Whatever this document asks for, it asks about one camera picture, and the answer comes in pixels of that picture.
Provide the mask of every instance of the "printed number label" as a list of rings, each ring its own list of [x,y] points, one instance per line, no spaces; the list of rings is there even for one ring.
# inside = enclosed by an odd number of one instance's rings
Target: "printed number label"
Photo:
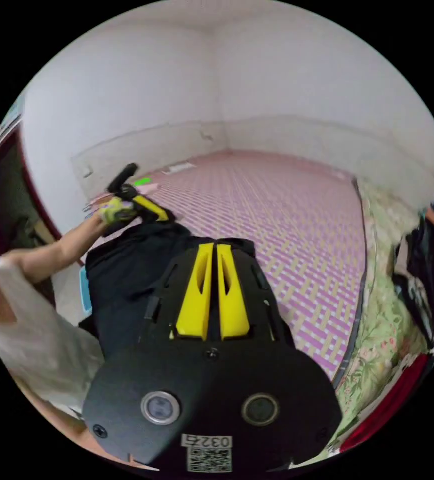
[[[182,447],[188,449],[231,449],[231,436],[201,436],[201,435],[182,435]]]

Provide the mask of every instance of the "hand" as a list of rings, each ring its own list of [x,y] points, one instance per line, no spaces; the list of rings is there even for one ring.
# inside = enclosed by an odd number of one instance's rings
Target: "hand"
[[[107,226],[116,222],[131,222],[137,217],[134,204],[130,201],[123,201],[117,196],[103,203],[98,209],[98,214]]]

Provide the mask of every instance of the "blue object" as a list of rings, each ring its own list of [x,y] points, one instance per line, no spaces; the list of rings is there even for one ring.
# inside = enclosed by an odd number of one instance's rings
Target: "blue object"
[[[85,315],[92,315],[91,293],[89,292],[89,280],[87,279],[87,271],[85,266],[80,269],[80,299]]]

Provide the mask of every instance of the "white wall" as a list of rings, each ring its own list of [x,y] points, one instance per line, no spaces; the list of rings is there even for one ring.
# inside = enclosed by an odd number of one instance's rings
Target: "white wall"
[[[84,153],[92,162],[89,149],[132,132],[162,127],[165,135],[170,126],[190,123],[192,138],[201,140],[194,150],[185,144],[176,158],[205,153],[201,125],[220,120],[213,67],[211,38],[203,32],[123,24],[94,29],[36,75],[26,89],[23,147],[37,192],[62,233],[84,219],[87,197],[76,172]],[[168,151],[175,147],[172,138],[155,141]],[[105,182],[129,162],[152,169],[152,158],[142,164],[138,147],[114,155]]]
[[[82,190],[91,199],[101,194],[109,179],[131,162],[137,162],[139,174],[144,175],[226,149],[222,122],[187,122],[130,132],[82,152],[72,163]],[[89,167],[93,174],[85,178]]]
[[[215,49],[231,148],[331,164],[412,206],[434,198],[434,119],[358,37],[294,8],[219,28]]]

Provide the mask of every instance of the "wall baseboard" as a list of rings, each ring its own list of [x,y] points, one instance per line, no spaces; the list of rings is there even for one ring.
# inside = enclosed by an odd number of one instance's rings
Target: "wall baseboard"
[[[226,148],[223,123],[192,122],[128,133],[80,153],[71,163],[82,191],[90,200],[105,191],[129,163],[137,163],[138,174],[146,175]]]
[[[293,116],[225,123],[232,150],[298,156],[367,179],[413,208],[434,201],[434,166],[377,137]]]
[[[313,168],[320,165],[337,177],[369,180],[415,209],[434,201],[434,164],[429,166],[371,134],[291,115],[131,132],[80,153],[71,163],[82,191],[91,199],[129,163],[137,163],[139,175],[146,175],[232,151],[308,159]]]

